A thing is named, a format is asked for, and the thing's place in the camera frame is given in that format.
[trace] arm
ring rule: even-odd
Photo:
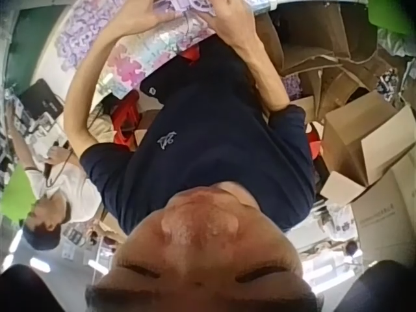
[[[64,130],[78,157],[98,143],[88,131],[87,119],[99,75],[116,41],[117,37],[104,29],[77,70],[66,98]]]
[[[245,61],[268,112],[285,109],[289,97],[255,31],[254,14],[244,0],[211,0],[216,16],[199,14]]]
[[[247,49],[236,52],[252,73],[267,111],[271,113],[286,108],[289,96],[260,39]]]
[[[118,39],[143,33],[176,16],[174,12],[156,15],[153,0],[127,0],[99,34],[73,78],[64,108],[64,130],[78,158],[98,143],[88,132],[87,119],[99,75]]]
[[[14,118],[14,107],[12,105],[8,105],[6,108],[6,120],[7,120],[7,127],[8,127],[8,133],[10,134],[14,150],[16,151],[16,154],[19,159],[19,163],[22,165],[22,167],[25,170],[32,169],[32,170],[38,170],[38,167],[35,165],[32,153],[26,144],[25,139],[20,134],[20,132],[16,129],[13,122]]]

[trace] open cardboard box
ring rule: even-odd
[[[283,50],[287,46],[319,47],[357,63],[376,51],[377,28],[370,24],[365,5],[306,1],[279,5],[270,14],[279,18],[280,29],[285,30],[280,38]]]
[[[377,48],[377,29],[364,5],[285,3],[257,16],[256,29],[282,76],[339,66],[338,58],[365,62]]]
[[[352,202],[415,141],[410,107],[396,112],[376,91],[330,112],[322,156],[331,174],[320,194],[339,205]]]
[[[311,70],[299,74],[303,98],[292,101],[294,105],[303,108],[306,117],[305,124],[316,120],[316,106],[320,103],[322,85],[322,70]]]
[[[322,71],[322,90],[315,116],[321,121],[325,115],[347,104],[359,88],[359,84],[340,68],[324,68]]]
[[[257,35],[265,46],[274,67],[282,76],[331,66],[340,66],[331,51],[304,45],[282,46],[280,38],[267,13],[255,18]]]
[[[386,259],[416,264],[415,161],[413,147],[352,203],[364,265]]]

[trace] cable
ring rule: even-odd
[[[92,127],[92,125],[94,124],[94,122],[97,120],[97,118],[101,116],[101,113],[102,113],[102,112],[103,112],[103,110],[104,110],[104,105],[102,105],[102,104],[100,104],[100,105],[101,105],[100,110],[98,111],[98,113],[96,114],[96,116],[94,117],[94,119],[91,121],[91,124],[87,127],[87,130],[89,130],[89,129]],[[71,158],[72,154],[73,154],[73,149],[71,148],[71,150],[70,150],[70,154],[69,154],[69,155],[68,155],[68,157],[65,159],[64,164],[63,164],[62,168],[59,170],[59,172],[58,172],[57,176],[54,178],[54,180],[53,180],[52,182],[50,182],[50,183],[49,183],[48,179],[46,179],[46,181],[45,181],[45,185],[46,185],[46,187],[51,188],[51,187],[53,187],[53,185],[55,185],[55,183],[57,182],[58,178],[60,177],[60,175],[61,175],[61,174],[62,174],[62,172],[64,171],[65,166],[66,166],[66,164],[68,163],[69,159]]]

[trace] eyebrow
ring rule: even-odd
[[[287,269],[283,268],[282,266],[280,267],[276,265],[262,266],[260,268],[250,271],[249,273],[237,276],[235,278],[235,281],[237,283],[249,283],[251,281],[256,280],[257,278],[262,278],[263,276],[278,272],[287,272]]]

